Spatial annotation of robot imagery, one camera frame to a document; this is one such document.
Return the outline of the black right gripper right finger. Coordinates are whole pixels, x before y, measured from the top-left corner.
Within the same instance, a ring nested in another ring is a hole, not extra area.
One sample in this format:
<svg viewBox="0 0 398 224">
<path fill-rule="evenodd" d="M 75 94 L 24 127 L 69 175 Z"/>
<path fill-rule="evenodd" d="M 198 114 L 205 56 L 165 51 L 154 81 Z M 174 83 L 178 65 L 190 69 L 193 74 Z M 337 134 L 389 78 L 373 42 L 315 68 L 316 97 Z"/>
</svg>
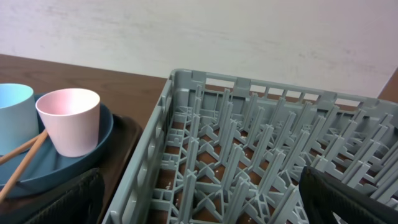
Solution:
<svg viewBox="0 0 398 224">
<path fill-rule="evenodd" d="M 380 203 L 313 167 L 301 172 L 299 192 L 311 224 L 397 224 L 397 210 Z"/>
</svg>

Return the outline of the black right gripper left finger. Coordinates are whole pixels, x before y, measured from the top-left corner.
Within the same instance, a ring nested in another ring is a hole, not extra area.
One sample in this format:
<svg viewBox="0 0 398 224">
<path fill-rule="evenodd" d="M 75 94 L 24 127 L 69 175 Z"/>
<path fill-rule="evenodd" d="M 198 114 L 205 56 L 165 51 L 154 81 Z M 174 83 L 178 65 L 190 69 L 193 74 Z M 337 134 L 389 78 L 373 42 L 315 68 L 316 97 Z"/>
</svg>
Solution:
<svg viewBox="0 0 398 224">
<path fill-rule="evenodd" d="M 98 168 L 41 195 L 23 209 L 22 223 L 96 223 L 103 206 L 105 184 Z"/>
</svg>

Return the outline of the light blue cup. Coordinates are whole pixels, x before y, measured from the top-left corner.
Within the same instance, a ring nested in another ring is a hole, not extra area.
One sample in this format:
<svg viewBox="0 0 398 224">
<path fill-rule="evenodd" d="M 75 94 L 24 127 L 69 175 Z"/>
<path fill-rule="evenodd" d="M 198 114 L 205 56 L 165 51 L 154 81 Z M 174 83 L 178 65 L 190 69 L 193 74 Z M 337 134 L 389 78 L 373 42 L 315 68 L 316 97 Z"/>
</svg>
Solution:
<svg viewBox="0 0 398 224">
<path fill-rule="evenodd" d="M 34 91 L 18 83 L 1 84 L 1 155 L 39 134 Z"/>
</svg>

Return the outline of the grey dishwasher rack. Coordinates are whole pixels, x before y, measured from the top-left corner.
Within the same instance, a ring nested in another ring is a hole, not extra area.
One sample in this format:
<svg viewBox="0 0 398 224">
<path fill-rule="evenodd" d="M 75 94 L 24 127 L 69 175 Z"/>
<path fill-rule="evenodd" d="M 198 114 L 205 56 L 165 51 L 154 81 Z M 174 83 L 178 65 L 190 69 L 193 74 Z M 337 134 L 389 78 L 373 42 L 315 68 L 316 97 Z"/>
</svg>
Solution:
<svg viewBox="0 0 398 224">
<path fill-rule="evenodd" d="M 309 223 L 313 167 L 397 210 L 397 104 L 173 70 L 105 223 Z"/>
</svg>

